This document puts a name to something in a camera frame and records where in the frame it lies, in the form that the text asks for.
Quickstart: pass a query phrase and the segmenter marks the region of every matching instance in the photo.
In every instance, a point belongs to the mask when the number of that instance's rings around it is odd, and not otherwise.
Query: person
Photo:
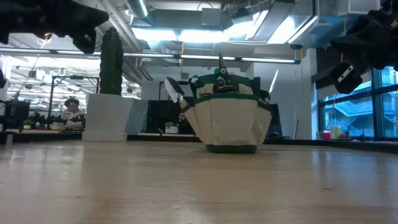
[[[83,130],[82,123],[72,121],[73,118],[80,118],[80,115],[82,114],[81,111],[79,110],[79,101],[77,99],[70,98],[67,101],[65,101],[65,106],[67,107],[67,110],[69,112],[65,127],[82,131]]]
[[[194,134],[193,129],[192,129],[191,125],[189,124],[189,122],[183,112],[181,112],[178,115],[178,121],[176,121],[175,123],[168,122],[168,123],[166,123],[166,125],[168,127],[176,125],[178,127],[179,134]]]

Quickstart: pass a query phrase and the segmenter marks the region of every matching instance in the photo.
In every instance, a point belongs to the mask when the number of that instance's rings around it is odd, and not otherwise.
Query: metal trowel blade
[[[183,96],[185,94],[177,81],[175,81],[171,77],[166,77],[166,79],[164,80],[164,85],[166,86],[166,90],[174,103],[178,102],[180,96]]]

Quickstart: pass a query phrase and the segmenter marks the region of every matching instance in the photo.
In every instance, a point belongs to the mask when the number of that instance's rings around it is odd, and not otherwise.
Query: white planter
[[[132,98],[116,95],[89,94],[84,141],[121,142],[127,140],[125,128]]]

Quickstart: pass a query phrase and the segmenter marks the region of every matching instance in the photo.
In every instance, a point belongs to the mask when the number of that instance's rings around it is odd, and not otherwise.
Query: green trim
[[[211,99],[238,99],[238,100],[259,100],[259,97],[251,94],[240,93],[213,93],[210,94]]]
[[[185,106],[184,108],[182,108],[182,112],[185,113],[194,106],[195,106],[195,103],[190,103],[187,106]]]
[[[242,77],[239,75],[231,75],[238,84],[246,85],[247,87],[251,88],[251,80],[247,77]],[[215,74],[210,75],[203,75],[195,81],[195,86],[197,89],[204,87],[207,84],[214,84],[217,80],[217,76]]]
[[[211,95],[211,94],[206,95],[206,96],[201,96],[201,97],[195,99],[193,102],[194,102],[194,104],[197,105],[197,104],[202,103],[202,102],[204,102],[204,101],[208,101],[208,100],[210,100],[210,95]]]
[[[256,153],[257,146],[215,146],[206,145],[206,149],[213,153],[234,153],[234,154],[254,154]]]
[[[261,102],[261,101],[258,101],[258,107],[260,107],[260,108],[262,108],[262,109],[265,109],[265,110],[267,110],[267,111],[270,111],[271,112],[271,115],[274,115],[274,110],[272,109],[272,106],[271,105],[269,105],[269,104],[266,104],[266,103],[263,103],[263,102]]]
[[[237,100],[255,100],[258,101],[259,97],[256,95],[250,94],[240,94],[240,93],[212,93],[206,96],[199,97],[195,99],[194,104],[199,104],[204,101],[208,101],[211,99],[237,99]]]

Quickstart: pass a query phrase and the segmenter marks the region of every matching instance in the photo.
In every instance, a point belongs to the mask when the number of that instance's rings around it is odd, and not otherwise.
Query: potted plant
[[[99,94],[89,94],[87,99],[85,141],[126,141],[126,123],[132,98],[123,98],[123,48],[115,28],[103,36],[101,46],[101,71]]]
[[[32,129],[33,121],[30,119],[26,119],[24,121],[24,129]]]

